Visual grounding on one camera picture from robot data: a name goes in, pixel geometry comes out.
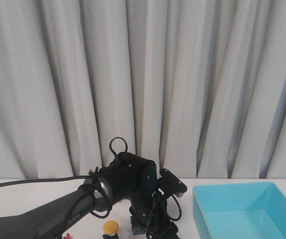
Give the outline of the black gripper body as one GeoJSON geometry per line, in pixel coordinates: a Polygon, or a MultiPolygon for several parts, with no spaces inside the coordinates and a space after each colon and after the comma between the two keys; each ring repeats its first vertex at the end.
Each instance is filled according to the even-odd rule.
{"type": "Polygon", "coordinates": [[[167,200],[160,191],[154,191],[151,196],[145,197],[141,193],[132,193],[129,196],[131,207],[129,211],[136,226],[144,231],[148,239],[177,239],[178,227],[167,213],[167,200]]]}

